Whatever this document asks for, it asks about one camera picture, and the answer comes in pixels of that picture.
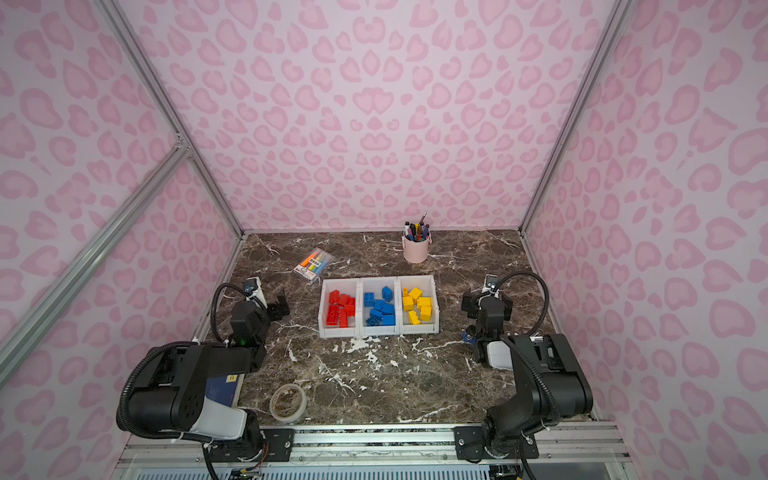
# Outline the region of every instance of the white bin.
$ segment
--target white bin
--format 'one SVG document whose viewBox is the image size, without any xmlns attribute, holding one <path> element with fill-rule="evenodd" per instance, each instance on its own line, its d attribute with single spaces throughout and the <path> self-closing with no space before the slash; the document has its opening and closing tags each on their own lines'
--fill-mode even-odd
<svg viewBox="0 0 768 480">
<path fill-rule="evenodd" d="M 321 338 L 345 338 L 362 335 L 362 329 L 360 327 L 362 319 L 362 294 L 358 295 L 360 291 L 360 279 L 359 278 L 339 278 L 323 280 L 323 289 L 320 291 L 320 310 L 317 314 L 318 333 Z M 355 297 L 355 316 L 347 317 L 347 328 L 340 328 L 338 326 L 327 326 L 326 318 L 328 316 L 328 295 L 334 290 L 338 290 L 339 294 L 345 293 L 346 295 Z"/>
<path fill-rule="evenodd" d="M 362 327 L 362 336 L 387 336 L 400 334 L 399 326 L 402 322 L 402 306 L 398 307 L 397 300 L 402 296 L 402 291 L 398 294 L 396 284 L 396 276 L 370 276 L 360 279 L 360 299 L 362 299 L 366 293 L 373 293 L 375 300 L 384 300 L 382 297 L 382 288 L 388 286 L 393 294 L 391 304 L 395 307 L 395 325 L 368 326 L 366 321 L 368 317 L 371 316 L 371 310 L 373 309 L 369 306 L 366 307 L 365 303 L 361 303 L 362 317 L 360 317 L 360 326 Z"/>
<path fill-rule="evenodd" d="M 411 275 L 398 276 L 397 287 L 400 292 L 401 330 L 400 333 L 408 335 L 413 333 L 437 333 L 440 331 L 440 307 L 437 304 L 437 290 L 435 288 L 435 277 L 432 275 Z M 422 291 L 422 296 L 428 296 L 432 299 L 432 315 L 428 322 L 421 322 L 419 325 L 411 325 L 408 315 L 402 311 L 402 289 L 407 288 L 410 292 L 414 288 Z"/>
</svg>

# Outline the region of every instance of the marble tabletop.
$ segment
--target marble tabletop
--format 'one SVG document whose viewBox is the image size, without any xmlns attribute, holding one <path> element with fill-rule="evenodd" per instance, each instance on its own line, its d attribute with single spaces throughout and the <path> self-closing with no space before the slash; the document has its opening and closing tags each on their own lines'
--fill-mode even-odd
<svg viewBox="0 0 768 480">
<path fill-rule="evenodd" d="M 479 422 L 485 409 L 515 393 L 510 372 L 474 364 L 462 342 L 470 323 L 460 310 L 462 293 L 477 292 L 486 273 L 504 276 L 530 270 L 516 231 L 434 232 L 429 258 L 411 264 L 402 257 L 398 233 L 271 233 L 248 236 L 231 282 L 260 277 L 267 300 L 284 290 L 292 313 L 273 323 L 267 358 L 246 376 L 240 406 L 261 412 L 263 425 L 272 394 L 285 383 L 306 391 L 308 405 L 297 423 Z M 321 339 L 317 333 L 320 282 L 292 272 L 315 247 L 336 256 L 323 278 L 434 275 L 440 307 L 438 334 Z M 541 311 L 533 279 L 517 277 L 503 289 L 515 303 L 509 332 L 524 332 Z M 229 333 L 235 300 L 227 291 L 219 308 L 222 333 Z M 549 317 L 542 333 L 553 333 Z"/>
</svg>

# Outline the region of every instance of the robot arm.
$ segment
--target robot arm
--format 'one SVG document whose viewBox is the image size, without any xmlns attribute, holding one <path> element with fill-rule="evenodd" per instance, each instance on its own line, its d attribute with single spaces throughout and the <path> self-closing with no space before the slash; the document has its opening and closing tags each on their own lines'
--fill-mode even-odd
<svg viewBox="0 0 768 480">
<path fill-rule="evenodd" d="M 266 356 L 270 323 L 290 314 L 284 294 L 277 296 L 277 302 L 265 304 L 258 278 L 246 282 L 243 290 L 222 284 L 214 305 L 225 286 L 246 296 L 232 309 L 233 333 L 227 342 L 174 342 L 150 350 L 128 376 L 117 412 L 118 427 L 143 438 L 212 443 L 215 450 L 204 448 L 209 472 L 212 457 L 215 462 L 256 458 L 265 439 L 255 412 L 206 398 L 207 379 L 256 372 Z M 211 319 L 219 338 L 215 308 Z"/>
<path fill-rule="evenodd" d="M 503 326 L 511 316 L 512 303 L 500 287 L 517 275 L 533 276 L 541 284 L 545 304 L 531 330 L 523 336 L 509 336 Z M 486 410 L 480 429 L 456 432 L 459 438 L 467 437 L 462 447 L 457 447 L 459 458 L 470 462 L 513 454 L 537 458 L 536 432 L 592 410 L 591 389 L 565 336 L 530 336 L 541 326 L 547 307 L 546 284 L 531 272 L 512 273 L 501 282 L 496 276 L 487 276 L 479 295 L 464 295 L 462 310 L 475 319 L 475 325 L 468 326 L 465 333 L 473 343 L 475 361 L 512 370 L 516 391 L 506 402 Z"/>
</svg>

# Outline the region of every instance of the black cable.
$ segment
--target black cable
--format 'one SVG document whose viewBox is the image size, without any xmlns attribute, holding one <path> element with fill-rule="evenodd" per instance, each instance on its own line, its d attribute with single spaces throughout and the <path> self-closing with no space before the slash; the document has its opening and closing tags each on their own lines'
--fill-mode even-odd
<svg viewBox="0 0 768 480">
<path fill-rule="evenodd" d="M 523 470 L 528 474 L 528 478 L 530 480 L 536 480 L 536 475 L 533 474 L 533 470 L 531 470 L 531 466 L 528 464 L 528 459 L 525 458 L 525 449 L 522 446 L 520 447 L 520 460 L 523 464 Z"/>
<path fill-rule="evenodd" d="M 210 460 L 210 452 L 205 448 L 205 445 L 203 445 L 203 458 L 205 459 L 205 466 L 208 468 L 208 475 L 210 475 L 211 480 L 219 480 L 219 475 L 214 470 L 214 463 Z"/>
<path fill-rule="evenodd" d="M 237 285 L 234 285 L 232 283 L 222 283 L 216 288 L 216 293 L 214 293 L 214 302 L 210 305 L 210 332 L 213 333 L 214 339 L 216 339 L 219 342 L 223 342 L 224 340 L 221 338 L 221 335 L 219 335 L 219 330 L 216 325 L 216 310 L 219 307 L 219 296 L 221 296 L 221 293 L 224 291 L 225 288 L 231 288 L 232 290 L 237 291 L 242 296 L 248 298 L 248 293 L 238 287 Z M 253 300 L 264 310 L 266 310 L 266 306 L 262 303 L 261 300 L 257 296 L 253 296 Z"/>
<path fill-rule="evenodd" d="M 552 423 L 548 424 L 547 426 L 555 426 L 558 423 L 560 423 L 560 420 L 562 417 L 560 416 L 560 407 L 558 407 L 558 403 L 554 400 L 554 395 L 552 394 L 552 391 L 547 387 L 547 384 L 544 383 L 544 379 L 541 377 L 541 374 L 536 369 L 536 366 L 533 364 L 531 359 L 529 359 L 519 348 L 517 345 L 515 345 L 508 336 L 502 335 L 502 341 L 507 344 L 509 349 L 517 356 L 520 357 L 520 360 L 522 360 L 523 365 L 525 365 L 525 368 L 528 369 L 528 371 L 533 375 L 534 380 L 538 384 L 539 388 L 542 392 L 544 392 L 544 396 L 547 397 L 547 403 L 549 404 L 549 409 L 552 412 Z"/>
<path fill-rule="evenodd" d="M 529 331 L 525 333 L 525 336 L 532 336 L 535 335 L 536 332 L 538 332 L 538 329 L 541 328 L 541 325 L 544 323 L 544 320 L 547 318 L 547 311 L 549 310 L 549 288 L 547 288 L 547 283 L 544 282 L 544 279 L 541 278 L 539 275 L 533 272 L 528 272 L 527 270 L 520 270 L 518 272 L 512 272 L 509 275 L 502 278 L 502 280 L 498 283 L 498 288 L 501 289 L 502 285 L 504 285 L 509 279 L 515 276 L 530 276 L 536 279 L 539 285 L 541 285 L 541 290 L 544 292 L 544 305 L 541 306 L 541 314 L 538 316 L 538 320 L 536 320 L 536 324 L 531 327 Z"/>
<path fill-rule="evenodd" d="M 480 463 L 480 462 L 482 462 L 484 450 L 482 450 L 482 449 L 480 450 L 480 458 L 469 458 L 467 456 L 466 451 L 465 451 L 467 449 L 467 447 L 475 447 L 475 446 L 478 446 L 478 445 L 485 446 L 483 444 L 483 442 L 472 442 L 472 443 L 468 443 L 468 444 L 462 446 L 462 454 L 464 455 L 464 460 L 466 460 L 469 463 Z"/>
</svg>

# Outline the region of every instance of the pink wallpaper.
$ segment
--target pink wallpaper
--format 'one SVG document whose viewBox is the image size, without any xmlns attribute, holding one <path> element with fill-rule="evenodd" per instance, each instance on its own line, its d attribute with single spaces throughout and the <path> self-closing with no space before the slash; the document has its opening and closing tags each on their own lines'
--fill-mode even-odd
<svg viewBox="0 0 768 480">
<path fill-rule="evenodd" d="M 531 246 L 642 478 L 768 476 L 768 3 L 639 4 Z"/>
<path fill-rule="evenodd" d="M 612 0 L 122 6 L 246 228 L 516 227 Z"/>
<path fill-rule="evenodd" d="M 171 145 L 88 0 L 0 6 L 0 345 Z"/>
<path fill-rule="evenodd" d="M 127 374 L 152 346 L 190 339 L 234 238 L 183 164 L 0 391 L 0 477 L 96 480 L 126 436 Z"/>
</svg>

